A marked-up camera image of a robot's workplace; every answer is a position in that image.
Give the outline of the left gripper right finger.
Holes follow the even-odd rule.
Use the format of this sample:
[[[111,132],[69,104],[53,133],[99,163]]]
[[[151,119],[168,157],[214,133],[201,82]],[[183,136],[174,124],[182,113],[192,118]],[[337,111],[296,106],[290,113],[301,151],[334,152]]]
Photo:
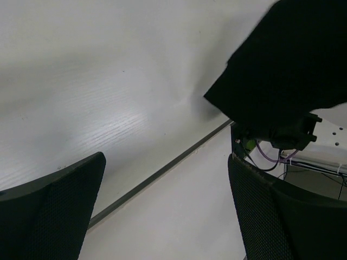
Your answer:
[[[278,179],[232,153],[229,181],[247,259],[346,259],[346,202]]]

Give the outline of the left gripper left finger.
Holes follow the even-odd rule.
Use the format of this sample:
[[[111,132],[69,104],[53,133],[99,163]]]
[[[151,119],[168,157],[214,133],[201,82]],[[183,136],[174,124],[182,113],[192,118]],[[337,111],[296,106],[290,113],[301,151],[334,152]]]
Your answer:
[[[1,259],[78,259],[105,166],[97,152],[1,191]]]

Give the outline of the black skirt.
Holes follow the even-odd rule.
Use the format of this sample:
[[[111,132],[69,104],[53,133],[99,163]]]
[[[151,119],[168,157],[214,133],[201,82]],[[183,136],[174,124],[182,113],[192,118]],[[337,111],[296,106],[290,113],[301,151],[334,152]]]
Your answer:
[[[204,97],[254,129],[346,103],[346,1],[275,2]]]

